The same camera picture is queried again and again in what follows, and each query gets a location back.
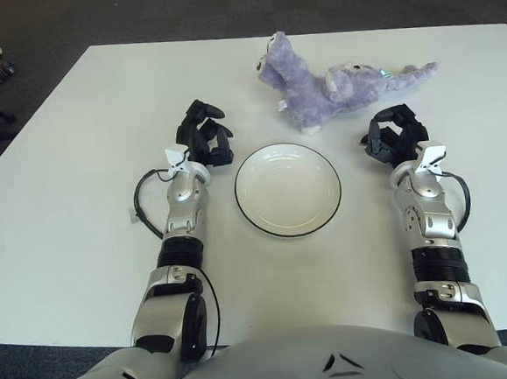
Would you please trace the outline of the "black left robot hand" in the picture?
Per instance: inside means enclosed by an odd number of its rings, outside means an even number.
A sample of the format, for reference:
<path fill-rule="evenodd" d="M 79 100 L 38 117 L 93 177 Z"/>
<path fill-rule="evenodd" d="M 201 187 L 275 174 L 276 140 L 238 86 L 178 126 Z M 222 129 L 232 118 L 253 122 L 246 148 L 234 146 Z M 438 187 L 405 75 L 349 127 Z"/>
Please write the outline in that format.
<path fill-rule="evenodd" d="M 230 129 L 217 122 L 225 117 L 217 107 L 194 100 L 176 132 L 176 143 L 188 148 L 188 159 L 205 167 L 230 165 L 234 153 L 229 139 L 234 136 Z"/>

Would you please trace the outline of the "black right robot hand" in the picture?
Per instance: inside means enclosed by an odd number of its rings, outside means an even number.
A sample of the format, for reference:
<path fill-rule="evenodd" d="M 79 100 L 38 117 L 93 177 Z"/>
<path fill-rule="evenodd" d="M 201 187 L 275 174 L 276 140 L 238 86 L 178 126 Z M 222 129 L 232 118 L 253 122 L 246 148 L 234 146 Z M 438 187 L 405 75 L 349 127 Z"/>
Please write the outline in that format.
<path fill-rule="evenodd" d="M 417 121 L 415 114 L 406 104 L 384 109 L 371 119 L 368 132 L 361 145 L 374 159 L 394 168 L 417 157 L 416 146 L 428 141 L 426 127 Z"/>

